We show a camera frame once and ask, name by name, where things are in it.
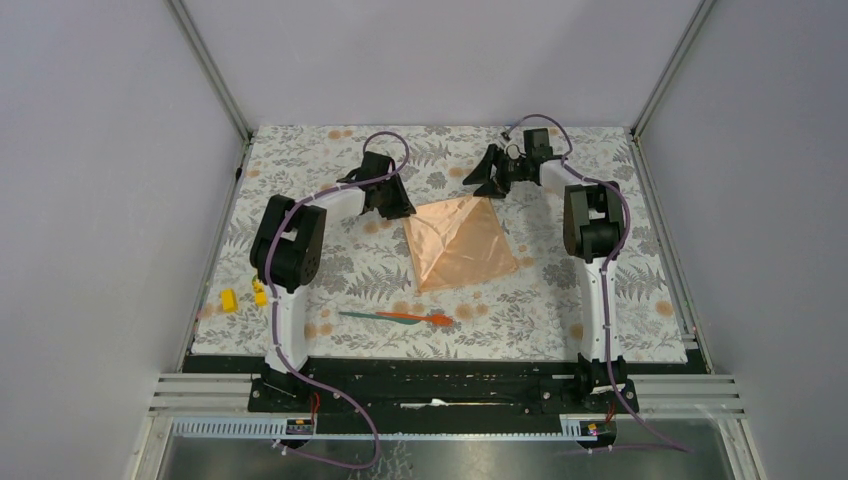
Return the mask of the orange cloth napkin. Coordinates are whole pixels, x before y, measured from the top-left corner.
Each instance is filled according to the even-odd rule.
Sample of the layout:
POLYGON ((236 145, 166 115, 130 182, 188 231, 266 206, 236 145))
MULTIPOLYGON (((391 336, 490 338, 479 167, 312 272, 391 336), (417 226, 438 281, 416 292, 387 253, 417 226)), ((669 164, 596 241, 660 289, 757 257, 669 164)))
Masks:
POLYGON ((518 270, 487 198, 468 195, 419 206, 403 229, 420 292, 481 284, 518 270))

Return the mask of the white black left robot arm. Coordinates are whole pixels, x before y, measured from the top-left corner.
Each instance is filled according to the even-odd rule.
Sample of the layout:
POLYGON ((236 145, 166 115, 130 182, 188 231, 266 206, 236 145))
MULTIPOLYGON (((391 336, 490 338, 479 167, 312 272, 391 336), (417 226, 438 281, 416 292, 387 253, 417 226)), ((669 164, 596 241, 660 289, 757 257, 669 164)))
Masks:
POLYGON ((309 401, 310 385, 298 375, 308 360, 305 339, 308 286, 321 266, 326 227, 375 211, 382 218, 416 212, 389 156, 367 151, 359 167, 333 186, 304 199, 272 196, 253 240, 249 261, 268 287, 270 346, 265 362, 283 375, 272 398, 288 411, 309 401))

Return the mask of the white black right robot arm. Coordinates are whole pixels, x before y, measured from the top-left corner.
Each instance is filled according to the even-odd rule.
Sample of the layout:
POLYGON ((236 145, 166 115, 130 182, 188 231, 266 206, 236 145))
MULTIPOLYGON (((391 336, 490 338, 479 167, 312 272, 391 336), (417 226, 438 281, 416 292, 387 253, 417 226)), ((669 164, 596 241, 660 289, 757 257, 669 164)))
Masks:
POLYGON ((576 262, 584 325, 573 396, 583 410, 597 412, 622 395, 627 382, 613 294, 629 208, 616 183, 582 174, 568 164, 567 153, 556 153, 547 129, 524 131, 523 142, 510 154, 510 132, 503 132, 462 183, 475 188, 475 197, 504 199, 514 183, 532 182, 562 199, 563 243, 576 262))

